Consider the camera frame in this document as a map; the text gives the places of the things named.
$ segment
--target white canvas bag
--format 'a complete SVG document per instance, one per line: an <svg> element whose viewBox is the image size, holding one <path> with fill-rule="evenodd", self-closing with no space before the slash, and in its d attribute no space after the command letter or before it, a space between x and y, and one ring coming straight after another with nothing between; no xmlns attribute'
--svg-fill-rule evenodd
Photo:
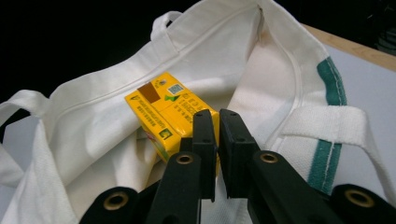
<svg viewBox="0 0 396 224"><path fill-rule="evenodd" d="M0 104L1 124L20 108L32 114L7 128L0 148L0 196L9 195L2 223L78 223L101 192L140 191L161 178L165 165L124 96L164 71L215 109L239 113L261 149L281 153L325 193L341 144L361 147L395 204L368 119L347 106L326 49L271 0L204 0L158 18L151 41L128 60L70 80L50 98L23 90ZM249 221L246 201L226 200L219 178L202 223Z"/></svg>

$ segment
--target barcode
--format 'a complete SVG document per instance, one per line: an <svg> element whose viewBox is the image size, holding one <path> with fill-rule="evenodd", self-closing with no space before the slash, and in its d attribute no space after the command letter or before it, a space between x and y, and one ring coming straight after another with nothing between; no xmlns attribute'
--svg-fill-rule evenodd
<svg viewBox="0 0 396 224"><path fill-rule="evenodd" d="M176 95L178 92L183 91L184 89L179 84L175 84L175 85L169 87L168 90L172 94Z"/></svg>

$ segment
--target yellow box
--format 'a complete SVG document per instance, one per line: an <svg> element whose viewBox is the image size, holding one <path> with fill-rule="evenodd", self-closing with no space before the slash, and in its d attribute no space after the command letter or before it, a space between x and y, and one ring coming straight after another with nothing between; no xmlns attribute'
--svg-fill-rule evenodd
<svg viewBox="0 0 396 224"><path fill-rule="evenodd" d="M179 152L182 137L192 137L193 115L209 109L219 144L219 112L165 72L125 96L143 130L164 160Z"/></svg>

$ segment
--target metal grommet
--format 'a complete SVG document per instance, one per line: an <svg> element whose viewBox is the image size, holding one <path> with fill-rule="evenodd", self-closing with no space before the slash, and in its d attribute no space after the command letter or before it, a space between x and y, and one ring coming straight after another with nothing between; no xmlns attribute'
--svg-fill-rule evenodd
<svg viewBox="0 0 396 224"><path fill-rule="evenodd" d="M194 161L194 158L190 155L180 155L176 158L176 160L180 164L189 164Z"/></svg>
<svg viewBox="0 0 396 224"><path fill-rule="evenodd" d="M276 163L277 162L277 156L271 153L262 153L260 155L260 158L262 161L268 162L268 163Z"/></svg>
<svg viewBox="0 0 396 224"><path fill-rule="evenodd" d="M348 189L345 191L346 198L360 206L360 207L373 207L375 205L374 200L365 192L356 189Z"/></svg>
<svg viewBox="0 0 396 224"><path fill-rule="evenodd" d="M118 191L110 194L103 203L103 207L106 210L114 211L122 208L125 204L128 203L129 197L123 191Z"/></svg>

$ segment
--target green stripe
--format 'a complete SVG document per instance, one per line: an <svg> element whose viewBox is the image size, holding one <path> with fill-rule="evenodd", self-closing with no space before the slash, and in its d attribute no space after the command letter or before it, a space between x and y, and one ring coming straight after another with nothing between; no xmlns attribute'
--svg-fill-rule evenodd
<svg viewBox="0 0 396 224"><path fill-rule="evenodd" d="M344 85L337 68L329 57L318 64L318 74L326 87L328 105L346 105L347 98ZM319 140L317 150L312 161L308 184L315 189L330 194L335 171L340 158L341 144L334 144Z"/></svg>

